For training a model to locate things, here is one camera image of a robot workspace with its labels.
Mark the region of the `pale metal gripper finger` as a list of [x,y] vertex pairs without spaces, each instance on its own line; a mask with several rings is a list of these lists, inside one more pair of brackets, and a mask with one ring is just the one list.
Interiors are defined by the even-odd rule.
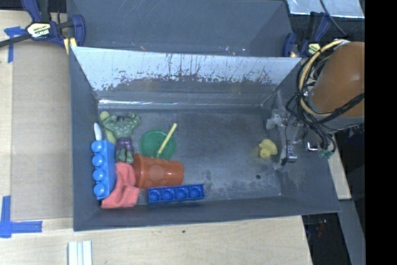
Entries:
[[279,114],[272,114],[270,118],[267,119],[265,124],[265,129],[270,131],[275,128],[286,128],[288,122],[288,117]]
[[280,141],[275,156],[274,168],[278,171],[289,171],[298,159],[297,141]]

